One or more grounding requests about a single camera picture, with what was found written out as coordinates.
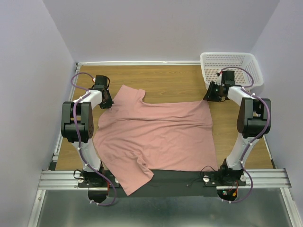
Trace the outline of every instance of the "white wall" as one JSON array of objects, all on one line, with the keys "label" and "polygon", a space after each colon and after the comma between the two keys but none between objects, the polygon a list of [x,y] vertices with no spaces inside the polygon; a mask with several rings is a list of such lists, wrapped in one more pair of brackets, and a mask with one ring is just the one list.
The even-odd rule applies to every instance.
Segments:
[{"label": "white wall", "polygon": [[262,97],[272,101],[267,135],[273,160],[286,168],[303,217],[303,2],[281,0],[253,48],[264,77]]},{"label": "white wall", "polygon": [[279,0],[44,0],[84,61],[199,61],[249,52]]},{"label": "white wall", "polygon": [[41,0],[0,3],[0,225],[27,226],[74,61]]}]

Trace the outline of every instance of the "plastic basket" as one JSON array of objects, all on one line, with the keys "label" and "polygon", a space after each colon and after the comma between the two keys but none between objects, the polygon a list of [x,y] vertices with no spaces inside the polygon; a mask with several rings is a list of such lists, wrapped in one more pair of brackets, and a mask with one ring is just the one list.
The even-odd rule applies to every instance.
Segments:
[{"label": "plastic basket", "polygon": [[[251,53],[236,52],[205,52],[201,54],[201,68],[206,89],[211,81],[217,80],[217,74],[220,69],[228,66],[237,66],[244,68],[254,78],[254,85],[249,89],[261,86],[263,77],[259,64],[254,55]],[[235,71],[235,81],[237,85],[248,86],[252,83],[250,77],[239,69],[231,69]]]}]

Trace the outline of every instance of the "gray floor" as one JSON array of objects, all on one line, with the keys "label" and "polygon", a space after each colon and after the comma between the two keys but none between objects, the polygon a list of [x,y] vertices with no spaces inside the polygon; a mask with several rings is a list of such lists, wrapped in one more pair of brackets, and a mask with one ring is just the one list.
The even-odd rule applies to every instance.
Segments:
[{"label": "gray floor", "polygon": [[[240,190],[244,195],[248,190]],[[290,227],[280,189],[254,189],[239,204],[212,197],[120,198],[89,203],[85,191],[48,191],[40,227]]]}]

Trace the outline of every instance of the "purple cable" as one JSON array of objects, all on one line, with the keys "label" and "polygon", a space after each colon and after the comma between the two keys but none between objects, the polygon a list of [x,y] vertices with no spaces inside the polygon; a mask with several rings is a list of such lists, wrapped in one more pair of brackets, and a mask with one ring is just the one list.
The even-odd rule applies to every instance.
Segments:
[{"label": "purple cable", "polygon": [[[246,71],[245,69],[243,69],[243,68],[241,68],[241,67],[230,66],[230,67],[225,67],[225,68],[221,69],[221,71],[223,71],[223,70],[225,70],[225,69],[231,69],[231,68],[240,69],[240,70],[246,72],[247,75],[250,77],[252,83],[251,83],[251,85],[245,86],[245,87],[252,87],[252,86],[254,85],[254,79],[253,79],[252,75],[251,75],[248,71]],[[249,147],[250,147],[250,144],[251,144],[252,142],[254,142],[257,138],[261,137],[261,136],[265,133],[266,129],[267,129],[268,126],[269,126],[269,122],[270,122],[270,111],[269,111],[269,107],[267,106],[266,102],[265,102],[262,98],[260,98],[260,97],[258,97],[258,96],[255,96],[254,94],[251,94],[250,92],[248,92],[247,90],[245,90],[245,89],[244,89],[245,87],[241,87],[241,90],[242,90],[243,92],[245,92],[245,93],[246,93],[247,95],[249,95],[249,96],[252,96],[253,98],[256,98],[257,100],[259,100],[259,101],[265,106],[266,112],[267,112],[267,120],[266,120],[266,124],[265,124],[263,130],[262,130],[256,137],[254,137],[254,138],[249,142],[249,144],[247,144],[246,147],[244,148],[244,152],[243,152],[243,154],[242,154],[242,156],[241,156],[241,158],[240,158],[240,162],[243,162],[243,159],[244,159],[244,157],[245,157],[245,155],[246,155],[246,153],[247,153],[247,151],[248,151],[248,149],[249,149]],[[241,168],[243,169],[243,171],[244,171],[244,172],[248,175],[248,177],[250,178],[250,183],[251,183],[250,190],[249,190],[249,192],[248,192],[243,198],[241,198],[240,200],[236,200],[236,201],[227,201],[227,200],[224,200],[224,201],[226,201],[226,202],[229,202],[229,203],[238,203],[238,202],[242,202],[242,201],[245,200],[247,197],[249,197],[250,194],[252,193],[252,189],[253,189],[252,177],[251,177],[251,175],[249,174],[249,172],[244,168],[243,163],[240,163],[240,165],[241,165]]]},{"label": "purple cable", "polygon": [[[80,86],[77,86],[75,85],[72,80],[77,76],[77,75],[80,75],[80,74],[86,74],[86,75],[89,75],[90,77],[94,78],[92,75],[90,75],[89,73],[87,72],[79,72],[77,73],[76,75],[74,75],[72,78],[71,78],[71,84],[74,86],[74,87],[77,87],[77,88],[80,88],[80,89],[83,89],[83,90],[86,90],[88,93],[86,93],[84,96],[82,96],[82,99],[88,97],[90,95],[90,92],[87,88],[85,87],[80,87]],[[77,132],[77,135],[78,135],[78,140],[79,140],[79,144],[78,144],[78,147],[79,147],[79,154],[80,154],[80,157],[81,159],[83,160],[83,162],[85,164],[87,164],[87,166],[92,170],[94,171],[96,174],[98,174],[99,176],[103,177],[107,182],[109,182],[110,185],[112,185],[112,188],[114,189],[114,192],[115,192],[115,196],[113,198],[113,200],[110,202],[110,203],[106,203],[106,204],[101,204],[101,203],[97,203],[95,201],[92,201],[92,203],[94,204],[97,204],[98,206],[103,206],[103,207],[106,207],[106,206],[111,206],[114,204],[116,198],[117,198],[117,190],[115,189],[113,183],[106,177],[104,176],[103,174],[99,173],[96,169],[94,169],[87,161],[86,159],[84,158],[83,156],[83,153],[82,153],[82,149],[81,149],[81,135],[80,135],[80,131],[79,131],[79,127],[78,127],[78,122],[77,122],[77,115],[76,115],[76,106],[79,102],[81,102],[82,100],[81,99],[78,99],[75,104],[74,104],[74,107],[73,107],[73,117],[74,117],[74,122],[75,122],[75,128],[76,128],[76,132]]]}]

